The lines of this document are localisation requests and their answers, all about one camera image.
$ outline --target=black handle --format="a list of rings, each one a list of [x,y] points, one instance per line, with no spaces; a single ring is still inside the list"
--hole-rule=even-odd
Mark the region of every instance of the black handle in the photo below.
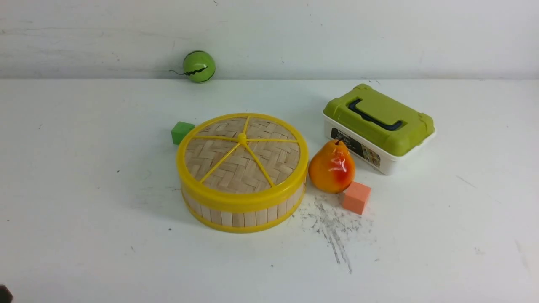
[[[369,116],[367,113],[364,113],[364,112],[362,112],[362,111],[360,111],[359,109],[356,108],[356,105],[361,101],[362,101],[361,99],[357,99],[356,101],[350,103],[348,105],[348,109],[353,111],[354,113],[360,115],[363,119],[365,119],[365,120],[367,120],[369,122],[373,122],[374,124],[382,127],[383,129],[389,130],[391,132],[393,132],[394,130],[397,130],[397,128],[399,128],[403,124],[403,122],[400,121],[400,120],[393,123],[393,124],[391,124],[391,125],[388,125],[388,124],[385,124],[385,123],[382,123],[382,122],[376,120],[375,118]]]

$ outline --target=orange cube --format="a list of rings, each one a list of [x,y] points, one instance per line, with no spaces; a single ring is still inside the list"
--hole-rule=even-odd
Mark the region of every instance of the orange cube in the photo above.
[[[362,215],[369,200],[370,190],[371,188],[366,185],[352,182],[344,193],[342,207]]]

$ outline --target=fake fruit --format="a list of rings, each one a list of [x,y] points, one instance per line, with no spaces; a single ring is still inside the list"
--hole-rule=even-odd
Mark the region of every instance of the fake fruit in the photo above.
[[[337,193],[354,180],[356,165],[341,140],[331,140],[314,155],[309,164],[309,177],[318,189]]]
[[[203,83],[215,74],[215,61],[204,51],[194,51],[183,59],[183,74],[170,70],[178,75],[186,75],[196,83]]]

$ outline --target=toy pear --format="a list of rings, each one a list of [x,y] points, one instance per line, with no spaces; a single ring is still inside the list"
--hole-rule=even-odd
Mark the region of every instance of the toy pear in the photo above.
[[[344,191],[354,180],[356,165],[348,148],[339,140],[331,140],[314,155],[309,164],[309,177],[320,190]]]

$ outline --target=white plastic container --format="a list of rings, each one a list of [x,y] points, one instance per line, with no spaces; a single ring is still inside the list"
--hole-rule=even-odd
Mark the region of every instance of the white plastic container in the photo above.
[[[342,139],[352,154],[369,163],[382,174],[392,175],[397,171],[404,170],[405,166],[414,161],[420,150],[435,137],[436,129],[421,144],[416,145],[403,156],[389,154],[326,115],[324,115],[324,134],[330,139]]]

